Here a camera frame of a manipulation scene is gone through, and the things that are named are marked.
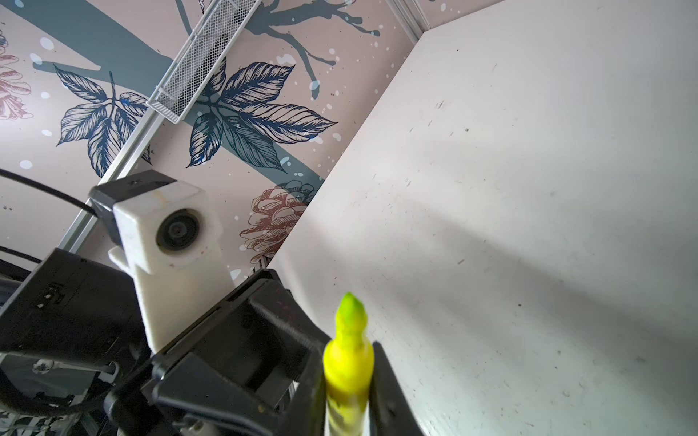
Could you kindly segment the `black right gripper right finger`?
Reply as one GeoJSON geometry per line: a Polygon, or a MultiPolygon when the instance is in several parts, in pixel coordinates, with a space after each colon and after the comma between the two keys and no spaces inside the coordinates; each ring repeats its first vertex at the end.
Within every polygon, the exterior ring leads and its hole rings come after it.
{"type": "Polygon", "coordinates": [[[374,373],[369,391],[371,436],[424,436],[384,347],[374,342],[374,373]]]}

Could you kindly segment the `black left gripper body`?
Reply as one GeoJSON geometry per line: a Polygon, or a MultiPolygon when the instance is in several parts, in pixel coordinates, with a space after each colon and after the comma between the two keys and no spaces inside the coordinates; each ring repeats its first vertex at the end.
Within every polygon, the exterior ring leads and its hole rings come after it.
{"type": "Polygon", "coordinates": [[[126,435],[178,435],[198,423],[218,435],[274,435],[298,382],[281,347],[327,335],[272,269],[255,272],[114,388],[104,402],[126,435]]]}

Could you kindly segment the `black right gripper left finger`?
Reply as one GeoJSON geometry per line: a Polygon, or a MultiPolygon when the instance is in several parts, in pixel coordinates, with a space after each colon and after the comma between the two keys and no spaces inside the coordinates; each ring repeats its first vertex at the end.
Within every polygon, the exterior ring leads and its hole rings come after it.
{"type": "Polygon", "coordinates": [[[274,435],[324,435],[325,343],[289,343],[283,344],[281,350],[281,367],[289,378],[298,382],[298,387],[280,415],[274,435]]]}

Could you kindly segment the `yellow highlighter pen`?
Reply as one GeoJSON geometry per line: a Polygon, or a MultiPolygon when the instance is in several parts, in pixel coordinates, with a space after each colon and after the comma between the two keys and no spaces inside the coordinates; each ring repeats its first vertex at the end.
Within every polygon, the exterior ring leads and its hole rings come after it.
{"type": "Polygon", "coordinates": [[[329,433],[361,435],[374,373],[374,348],[366,329],[368,314],[350,292],[336,313],[336,336],[324,350],[329,433]]]}

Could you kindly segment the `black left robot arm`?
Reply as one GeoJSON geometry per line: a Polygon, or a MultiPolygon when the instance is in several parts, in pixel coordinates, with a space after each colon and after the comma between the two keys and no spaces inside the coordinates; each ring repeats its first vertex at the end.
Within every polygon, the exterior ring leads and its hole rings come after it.
{"type": "Polygon", "coordinates": [[[133,281],[55,250],[1,310],[5,354],[116,370],[116,384],[76,405],[1,379],[1,406],[56,417],[103,408],[127,435],[320,435],[327,344],[272,270],[215,304],[151,352],[133,281]]]}

